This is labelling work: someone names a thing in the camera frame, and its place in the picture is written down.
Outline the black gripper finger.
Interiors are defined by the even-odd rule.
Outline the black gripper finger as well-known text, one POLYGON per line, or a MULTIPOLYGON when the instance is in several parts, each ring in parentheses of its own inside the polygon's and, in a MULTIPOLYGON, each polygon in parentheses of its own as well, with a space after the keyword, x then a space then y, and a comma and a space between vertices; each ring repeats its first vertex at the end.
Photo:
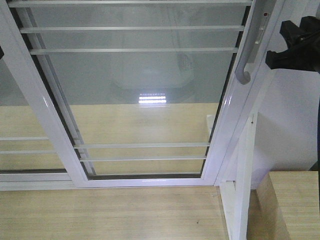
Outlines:
POLYGON ((3 56, 4 56, 4 52, 3 52, 2 48, 0 47, 0 60, 3 58, 3 56))
POLYGON ((290 20, 283 21, 279 33, 287 44, 287 50, 267 52, 265 63, 270 69, 320 70, 319 19, 314 16, 302 17, 299 26, 290 20))

